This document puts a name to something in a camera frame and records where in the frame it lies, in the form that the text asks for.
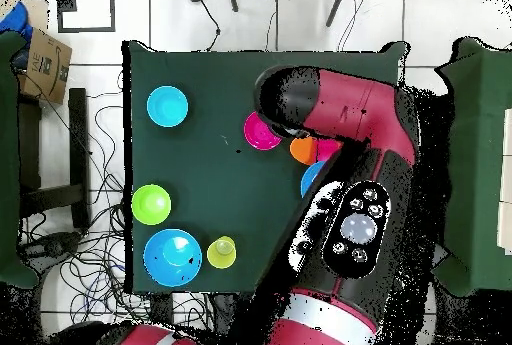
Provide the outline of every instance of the white tile floor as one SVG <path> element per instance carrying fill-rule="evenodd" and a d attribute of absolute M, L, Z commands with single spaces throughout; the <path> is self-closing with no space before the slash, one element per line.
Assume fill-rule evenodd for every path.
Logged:
<path fill-rule="evenodd" d="M 189 0 L 115 0 L 115 32 L 58 33 L 56 0 L 49 2 L 48 33 L 73 48 L 69 86 L 85 87 L 87 94 L 118 92 L 121 71 L 121 42 L 139 40 L 156 50 L 191 51 L 205 49 L 215 34 L 215 26 L 200 3 Z M 505 47 L 512 41 L 512 10 L 503 0 L 355 0 L 360 9 L 347 37 L 354 14 L 354 0 L 343 0 L 330 28 L 325 21 L 334 0 L 279 0 L 279 50 L 378 51 L 390 41 L 406 40 L 412 46 L 406 60 L 406 83 L 446 92 L 446 86 L 433 68 L 448 61 L 456 38 L 471 35 L 484 42 Z M 109 0 L 77 0 L 76 13 L 64 13 L 64 27 L 104 27 L 110 23 Z M 214 50 L 237 51 L 265 49 L 274 0 L 238 0 L 240 11 L 231 10 L 230 0 L 205 0 L 217 20 L 221 35 Z M 268 37 L 268 49 L 275 50 L 275 21 Z M 95 114 L 108 105 L 122 106 L 120 95 L 89 98 L 89 132 L 107 151 L 113 144 L 94 122 Z M 45 104 L 41 122 L 41 177 L 43 186 L 57 186 L 69 180 L 68 134 L 55 113 Z M 67 101 L 57 110 L 67 121 Z M 99 124 L 114 138 L 116 152 L 109 171 L 124 184 L 123 129 L 120 110 L 108 108 L 98 115 Z M 93 159 L 98 166 L 103 156 L 91 142 Z M 91 189 L 101 178 L 91 165 Z M 94 200 L 96 193 L 91 191 Z M 118 203 L 121 195 L 109 193 Z M 107 207 L 105 193 L 92 206 L 93 215 Z M 69 209 L 48 212 L 48 221 L 39 232 L 72 230 Z M 29 219 L 35 225 L 41 216 Z M 93 231 L 108 229 L 107 218 L 94 225 Z M 60 278 L 58 267 L 48 276 L 42 301 L 42 322 L 47 333 L 71 323 L 70 302 L 76 291 Z M 75 301 L 73 310 L 80 309 Z M 109 315 L 102 320 L 110 321 Z M 418 334 L 419 345 L 429 345 L 435 325 L 435 299 L 432 288 L 426 302 L 425 325 Z"/>

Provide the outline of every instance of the green bowl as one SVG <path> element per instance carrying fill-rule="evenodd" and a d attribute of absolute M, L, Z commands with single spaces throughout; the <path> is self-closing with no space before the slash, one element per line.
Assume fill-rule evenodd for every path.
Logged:
<path fill-rule="evenodd" d="M 171 198 L 161 186 L 144 185 L 133 194 L 132 212 L 142 224 L 157 225 L 171 212 Z"/>

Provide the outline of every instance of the pink bowl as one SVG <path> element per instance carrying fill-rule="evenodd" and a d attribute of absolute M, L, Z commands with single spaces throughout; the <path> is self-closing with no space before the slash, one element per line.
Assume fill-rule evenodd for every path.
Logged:
<path fill-rule="evenodd" d="M 253 112 L 245 120 L 244 135 L 251 146 L 261 151 L 275 148 L 281 142 L 281 138 L 278 138 L 270 131 L 268 126 L 260 120 L 256 112 Z"/>

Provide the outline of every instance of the black border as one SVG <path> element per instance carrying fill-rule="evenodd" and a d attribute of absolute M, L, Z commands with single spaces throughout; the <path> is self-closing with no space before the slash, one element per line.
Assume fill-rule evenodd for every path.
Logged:
<path fill-rule="evenodd" d="M 83 33 L 83 32 L 115 32 L 116 31 L 116 4 L 115 0 L 110 0 L 110 27 L 79 27 L 67 28 L 63 26 L 62 13 L 76 12 L 78 6 L 76 0 L 71 1 L 71 7 L 63 7 L 59 0 L 57 0 L 57 24 L 58 33 Z"/>
<path fill-rule="evenodd" d="M 132 294 L 133 290 L 133 214 L 131 209 L 133 189 L 132 157 L 132 72 L 130 41 L 121 44 L 123 54 L 123 129 L 124 129 L 124 170 L 125 183 L 123 191 L 124 242 L 125 242 L 125 280 L 124 291 Z"/>

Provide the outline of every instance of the blue bowl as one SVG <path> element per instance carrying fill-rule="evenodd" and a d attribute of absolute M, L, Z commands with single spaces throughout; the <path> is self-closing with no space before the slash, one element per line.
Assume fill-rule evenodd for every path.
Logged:
<path fill-rule="evenodd" d="M 198 242 L 180 229 L 164 229 L 154 234 L 144 249 L 144 265 L 160 285 L 181 286 L 199 272 L 203 255 Z"/>
<path fill-rule="evenodd" d="M 187 116 L 187 97 L 173 86 L 160 86 L 149 95 L 147 109 L 149 117 L 156 124 L 174 127 Z"/>
<path fill-rule="evenodd" d="M 322 166 L 325 164 L 325 161 L 318 161 L 315 164 L 312 164 L 308 167 L 308 169 L 304 172 L 302 179 L 300 181 L 300 195 L 304 197 L 309 187 L 315 180 L 316 175 L 322 169 Z"/>

